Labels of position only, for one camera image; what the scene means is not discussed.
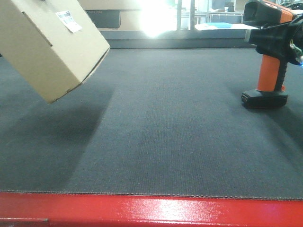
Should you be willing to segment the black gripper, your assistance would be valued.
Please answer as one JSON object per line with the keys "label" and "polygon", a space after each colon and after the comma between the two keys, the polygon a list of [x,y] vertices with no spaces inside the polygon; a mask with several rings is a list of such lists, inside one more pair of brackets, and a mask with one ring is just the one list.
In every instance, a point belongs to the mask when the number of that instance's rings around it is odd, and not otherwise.
{"label": "black gripper", "polygon": [[303,15],[298,14],[292,21],[279,25],[247,30],[245,42],[255,45],[260,54],[302,65]]}

